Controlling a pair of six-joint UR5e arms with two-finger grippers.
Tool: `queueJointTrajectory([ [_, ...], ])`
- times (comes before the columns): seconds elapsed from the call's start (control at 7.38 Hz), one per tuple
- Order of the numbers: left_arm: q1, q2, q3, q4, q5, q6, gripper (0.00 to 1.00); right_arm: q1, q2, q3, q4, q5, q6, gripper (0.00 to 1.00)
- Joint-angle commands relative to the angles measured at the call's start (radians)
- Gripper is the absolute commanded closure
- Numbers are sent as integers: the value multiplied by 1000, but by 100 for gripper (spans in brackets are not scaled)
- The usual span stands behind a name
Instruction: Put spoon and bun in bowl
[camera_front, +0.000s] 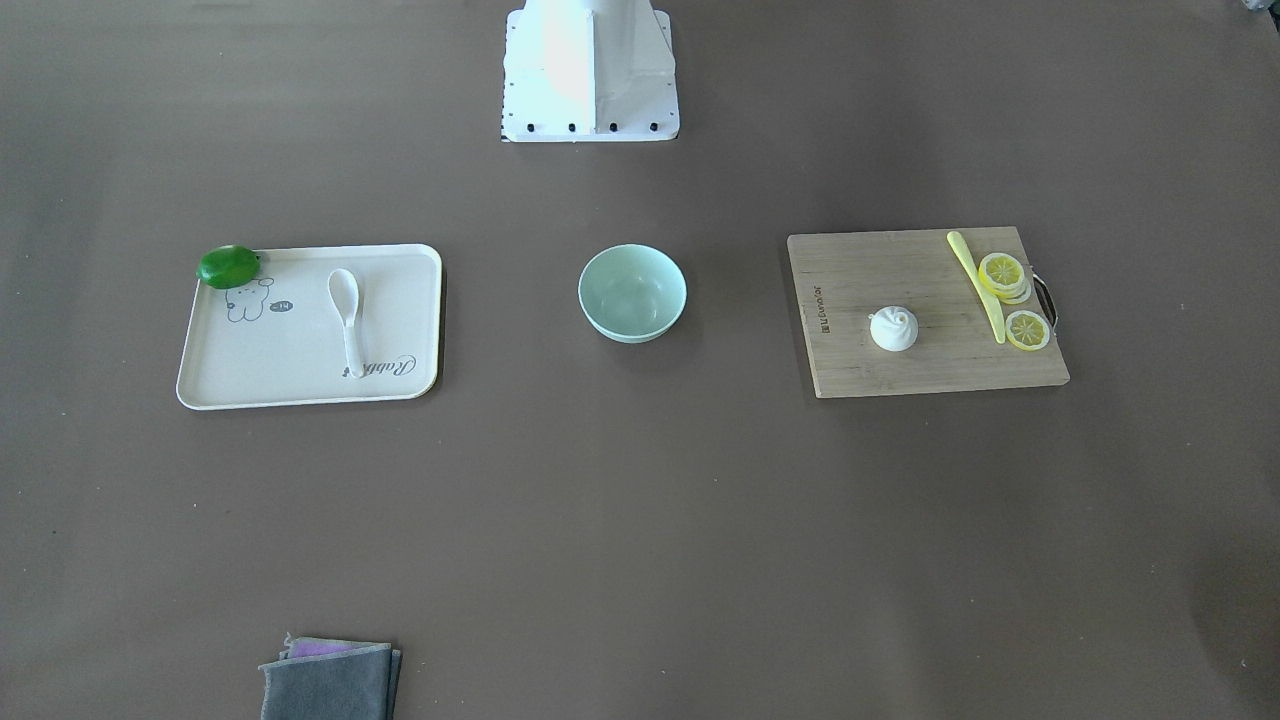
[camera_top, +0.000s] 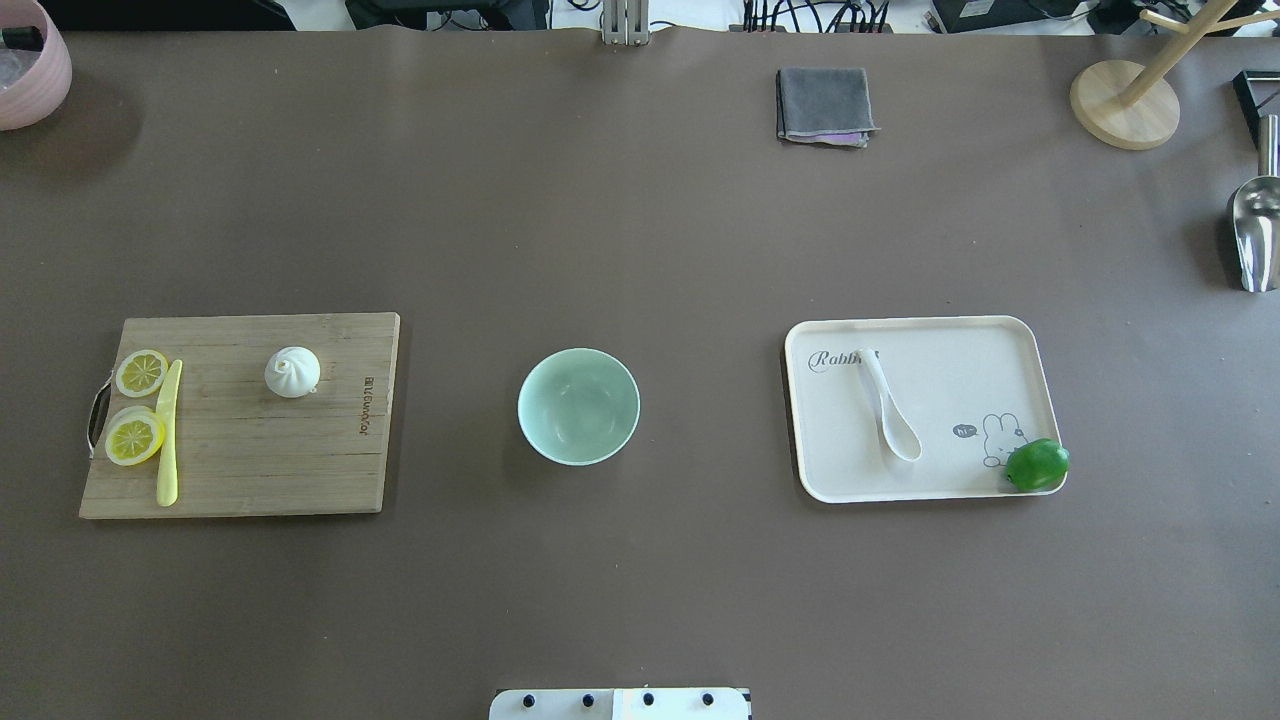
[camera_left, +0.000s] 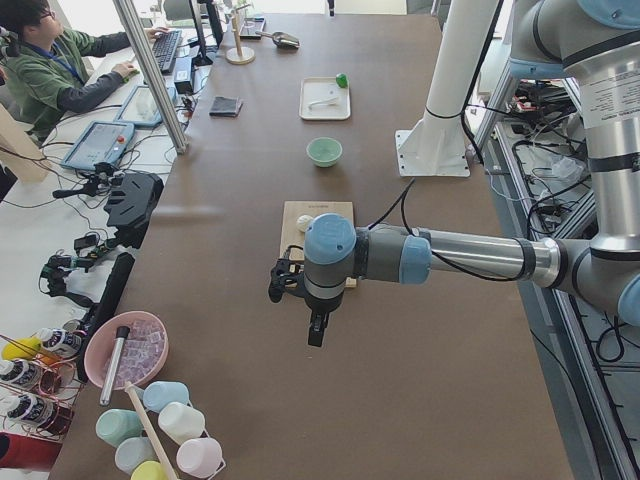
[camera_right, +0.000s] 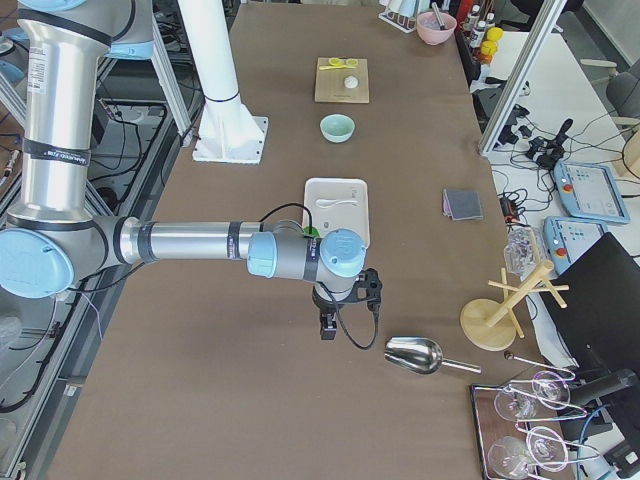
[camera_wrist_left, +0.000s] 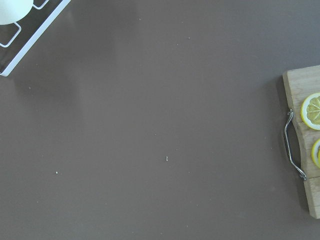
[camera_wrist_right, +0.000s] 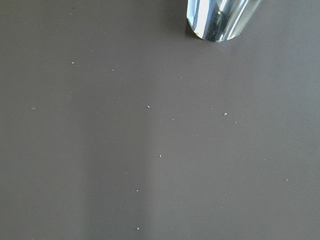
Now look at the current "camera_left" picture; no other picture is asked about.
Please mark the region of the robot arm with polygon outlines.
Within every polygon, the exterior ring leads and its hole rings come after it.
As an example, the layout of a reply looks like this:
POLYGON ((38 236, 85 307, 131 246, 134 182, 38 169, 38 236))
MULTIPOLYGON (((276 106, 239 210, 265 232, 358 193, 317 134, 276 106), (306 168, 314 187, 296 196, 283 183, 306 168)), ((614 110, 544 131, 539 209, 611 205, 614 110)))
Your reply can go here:
POLYGON ((301 285, 320 346, 348 278, 423 283, 432 270, 530 280, 639 322, 639 5, 519 1, 513 71, 569 76, 579 86, 597 234, 529 241, 390 225, 357 228, 336 214, 311 222, 301 285))

